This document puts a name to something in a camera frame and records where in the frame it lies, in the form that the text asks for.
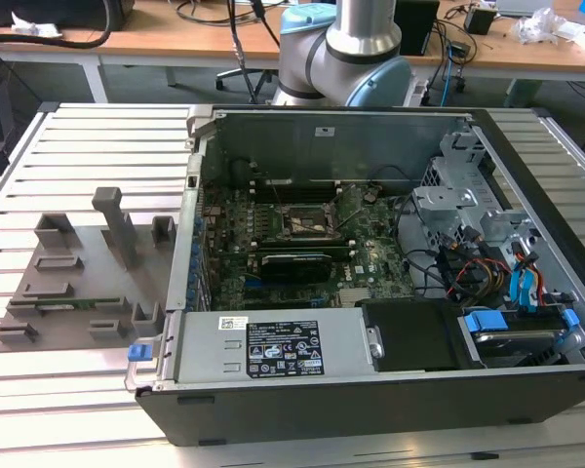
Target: gray floor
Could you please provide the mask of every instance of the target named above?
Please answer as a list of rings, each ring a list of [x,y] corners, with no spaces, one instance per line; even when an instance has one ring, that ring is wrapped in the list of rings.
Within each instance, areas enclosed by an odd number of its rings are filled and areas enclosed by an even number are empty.
[[[226,90],[215,89],[215,75],[222,70],[213,68],[177,68],[178,85],[169,88],[163,68],[119,65],[105,68],[108,96],[112,102],[148,103],[247,103],[248,95],[242,78],[226,81]],[[77,65],[18,63],[16,72],[43,100],[63,102],[92,102],[85,76]],[[36,100],[14,77],[11,78],[12,102],[21,125],[33,114]],[[448,105],[500,107],[505,99],[509,80],[467,80],[464,93],[452,93]],[[273,96],[276,83],[266,85],[262,99]],[[439,101],[432,92],[431,102]],[[532,106],[548,109],[557,122],[579,144],[585,139],[585,99],[565,82],[546,82]]]

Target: motherboard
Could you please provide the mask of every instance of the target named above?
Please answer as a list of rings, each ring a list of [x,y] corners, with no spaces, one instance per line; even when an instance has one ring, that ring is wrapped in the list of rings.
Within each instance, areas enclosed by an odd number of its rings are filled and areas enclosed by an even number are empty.
[[[211,310],[353,307],[413,295],[375,185],[204,193]]]

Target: green circuit board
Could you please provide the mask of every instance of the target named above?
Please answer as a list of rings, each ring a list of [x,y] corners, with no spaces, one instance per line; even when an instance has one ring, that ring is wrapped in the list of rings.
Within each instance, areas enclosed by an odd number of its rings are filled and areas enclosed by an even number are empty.
[[[331,205],[260,204],[249,192],[207,193],[204,213],[210,247],[211,308],[347,307],[364,298],[413,295],[410,275],[404,271],[400,250],[390,237],[389,220],[394,210],[389,199],[372,197],[371,189],[348,187]],[[319,231],[329,231],[325,237],[337,245],[317,248],[315,243],[307,247],[300,242],[281,247],[289,239],[323,237]],[[276,247],[262,247],[269,242]],[[268,285],[260,278],[261,256],[316,251],[333,258],[326,281]]]

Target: blue cable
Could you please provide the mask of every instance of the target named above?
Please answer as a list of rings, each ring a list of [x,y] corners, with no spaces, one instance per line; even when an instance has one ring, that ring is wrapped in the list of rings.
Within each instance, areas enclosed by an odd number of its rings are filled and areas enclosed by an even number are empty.
[[[440,102],[440,107],[445,106],[445,102],[447,101],[447,95],[449,94],[449,83],[450,83],[450,69],[452,68],[452,50],[450,46],[448,46],[448,75],[447,81],[445,83],[445,91],[442,94],[442,101]]]

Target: desk leg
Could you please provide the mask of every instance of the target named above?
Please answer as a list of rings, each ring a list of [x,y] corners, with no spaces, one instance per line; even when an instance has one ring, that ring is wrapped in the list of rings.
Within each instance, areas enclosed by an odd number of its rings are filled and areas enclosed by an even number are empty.
[[[541,80],[512,80],[507,89],[504,107],[530,107],[542,86]]]
[[[106,77],[104,75],[104,69],[102,64],[99,62],[99,58],[86,57],[80,65],[85,70],[87,76],[87,82],[91,89],[91,94],[94,97],[94,102],[100,104],[108,103],[108,96],[106,95]]]
[[[167,75],[167,86],[171,86],[172,88],[175,88],[177,85],[177,81],[176,81],[176,71],[174,70],[174,68],[172,66],[166,66],[165,67],[165,74]]]

